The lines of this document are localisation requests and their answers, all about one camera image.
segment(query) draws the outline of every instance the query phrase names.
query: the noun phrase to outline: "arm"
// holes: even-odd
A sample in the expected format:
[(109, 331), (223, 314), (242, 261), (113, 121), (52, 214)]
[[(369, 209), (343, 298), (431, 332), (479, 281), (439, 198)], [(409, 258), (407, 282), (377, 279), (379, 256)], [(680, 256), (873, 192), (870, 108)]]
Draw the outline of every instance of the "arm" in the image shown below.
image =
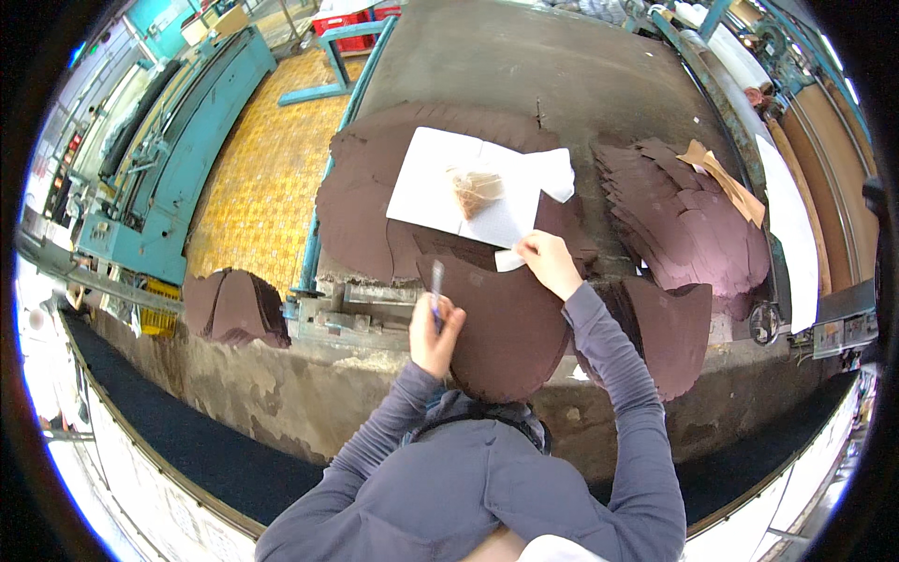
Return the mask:
[(565, 302), (574, 345), (599, 373), (615, 408), (619, 450), (609, 510), (623, 559), (676, 560), (686, 539), (686, 515), (664, 409), (645, 363), (581, 280), (562, 238), (534, 231), (515, 250)]
[(367, 480), (406, 432), (424, 421), (424, 405), (442, 385), (421, 367), (408, 362), (377, 410), (331, 461), (327, 471), (344, 470)]
[(443, 384), (450, 368), (456, 337), (465, 312), (442, 299), (444, 327), (437, 334), (425, 293), (415, 305), (409, 326), (409, 361), (390, 387), (390, 392), (369, 420), (346, 442), (322, 481), (299, 498), (269, 525), (256, 543), (256, 560), (265, 560), (300, 533), (325, 522), (356, 501), (356, 494), (384, 459), (399, 445), (406, 432), (424, 421), (424, 405)]

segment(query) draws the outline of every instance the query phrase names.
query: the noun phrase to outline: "red crate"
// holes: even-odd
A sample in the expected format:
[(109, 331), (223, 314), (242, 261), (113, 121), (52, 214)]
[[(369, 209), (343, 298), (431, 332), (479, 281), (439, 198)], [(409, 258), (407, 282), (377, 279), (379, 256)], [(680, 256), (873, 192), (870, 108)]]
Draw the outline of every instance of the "red crate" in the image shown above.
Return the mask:
[(383, 8), (375, 8), (375, 21), (380, 22), (386, 20), (389, 15), (399, 17), (402, 15), (402, 6), (385, 6)]
[[(312, 25), (316, 28), (316, 34), (321, 37), (322, 34), (335, 27), (344, 27), (353, 25), (354, 23), (365, 23), (369, 20), (368, 12), (348, 13), (346, 15), (336, 15), (320, 20), (313, 20)], [(370, 49), (374, 44), (374, 40), (370, 35), (361, 35), (360, 37), (348, 37), (346, 39), (337, 40), (337, 50), (341, 52), (352, 50)]]

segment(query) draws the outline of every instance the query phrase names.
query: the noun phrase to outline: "yellow crate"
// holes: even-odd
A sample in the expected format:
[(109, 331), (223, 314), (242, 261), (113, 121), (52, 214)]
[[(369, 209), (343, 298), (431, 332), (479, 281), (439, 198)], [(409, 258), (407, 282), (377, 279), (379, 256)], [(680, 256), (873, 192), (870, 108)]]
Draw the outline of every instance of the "yellow crate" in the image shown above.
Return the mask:
[[(177, 287), (157, 279), (148, 279), (144, 290), (172, 300), (181, 298), (181, 291)], [(156, 312), (146, 308), (140, 309), (140, 331), (147, 335), (172, 337), (174, 335), (175, 320), (176, 316), (168, 312)]]

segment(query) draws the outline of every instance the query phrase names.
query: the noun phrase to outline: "plastic bag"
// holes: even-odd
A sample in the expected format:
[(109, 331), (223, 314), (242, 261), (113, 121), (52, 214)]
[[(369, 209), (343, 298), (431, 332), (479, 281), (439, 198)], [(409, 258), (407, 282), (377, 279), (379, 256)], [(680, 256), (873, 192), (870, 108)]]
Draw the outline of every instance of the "plastic bag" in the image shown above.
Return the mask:
[(503, 180), (489, 165), (452, 165), (447, 168), (450, 189), (465, 220), (503, 197)]

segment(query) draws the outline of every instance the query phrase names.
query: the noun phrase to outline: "dirty table surface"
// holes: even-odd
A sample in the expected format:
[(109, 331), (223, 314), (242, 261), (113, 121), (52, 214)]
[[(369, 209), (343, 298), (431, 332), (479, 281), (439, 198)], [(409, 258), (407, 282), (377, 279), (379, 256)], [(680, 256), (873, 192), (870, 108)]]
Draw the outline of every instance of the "dirty table surface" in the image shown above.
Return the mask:
[[(712, 107), (668, 45), (580, 14), (495, 0), (412, 3), (384, 48), (359, 117), (404, 101), (447, 102), (539, 116), (571, 152), (597, 272), (632, 272), (612, 232), (592, 142), (627, 146), (697, 138), (730, 174), (736, 161)], [(319, 279), (377, 283), (327, 256)]]

